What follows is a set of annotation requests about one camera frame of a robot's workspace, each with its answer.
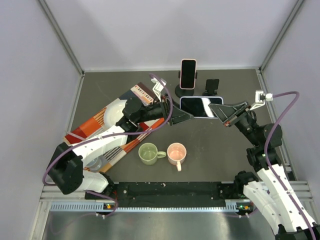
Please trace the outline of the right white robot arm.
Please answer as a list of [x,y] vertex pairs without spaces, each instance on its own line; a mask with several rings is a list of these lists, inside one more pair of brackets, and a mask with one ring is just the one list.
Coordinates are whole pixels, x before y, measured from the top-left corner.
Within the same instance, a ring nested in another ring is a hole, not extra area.
[[265,105],[246,101],[234,105],[209,104],[209,109],[225,127],[236,126],[253,145],[246,150],[255,173],[235,176],[233,192],[247,197],[270,225],[277,240],[318,240],[320,226],[303,207],[293,190],[276,148],[282,145],[278,124],[257,124],[254,110]]

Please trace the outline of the black folding phone stand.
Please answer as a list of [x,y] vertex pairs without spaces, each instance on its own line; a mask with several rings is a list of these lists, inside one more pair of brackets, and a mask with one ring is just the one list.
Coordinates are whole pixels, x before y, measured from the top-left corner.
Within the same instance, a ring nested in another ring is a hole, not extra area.
[[202,93],[203,96],[216,96],[218,94],[219,79],[207,79],[205,84],[205,91]]

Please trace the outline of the pink case smartphone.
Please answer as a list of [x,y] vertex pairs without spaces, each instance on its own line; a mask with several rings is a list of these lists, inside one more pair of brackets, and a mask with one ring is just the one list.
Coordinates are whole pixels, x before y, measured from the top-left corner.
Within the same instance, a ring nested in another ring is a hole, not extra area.
[[180,88],[193,90],[195,88],[197,61],[195,59],[182,59],[180,69]]

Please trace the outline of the black round-base phone stand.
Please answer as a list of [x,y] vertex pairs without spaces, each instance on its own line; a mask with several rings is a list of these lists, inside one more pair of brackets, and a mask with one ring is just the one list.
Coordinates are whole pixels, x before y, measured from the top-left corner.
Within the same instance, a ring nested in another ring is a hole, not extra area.
[[[180,80],[180,77],[181,77],[181,71],[179,70],[178,71],[178,78]],[[196,71],[195,72],[195,79],[194,79],[194,83],[196,83],[196,80],[197,80],[197,77],[198,77],[198,72]],[[182,89],[180,88],[180,83],[175,87],[175,95],[178,97],[178,98],[181,98],[181,97],[189,97],[189,96],[193,96],[194,95],[194,92],[195,92],[195,89]]]

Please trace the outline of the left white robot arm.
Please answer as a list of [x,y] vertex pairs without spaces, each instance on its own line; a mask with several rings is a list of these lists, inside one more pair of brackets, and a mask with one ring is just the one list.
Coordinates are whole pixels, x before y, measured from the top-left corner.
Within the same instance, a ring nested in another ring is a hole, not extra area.
[[90,162],[126,144],[128,136],[143,134],[139,123],[164,118],[170,125],[175,125],[193,119],[193,115],[179,109],[169,97],[147,106],[136,97],[130,98],[122,113],[123,117],[105,132],[73,145],[63,142],[57,146],[46,175],[64,195],[80,190],[94,191],[102,198],[109,198],[114,191],[113,185],[104,173],[85,170]]

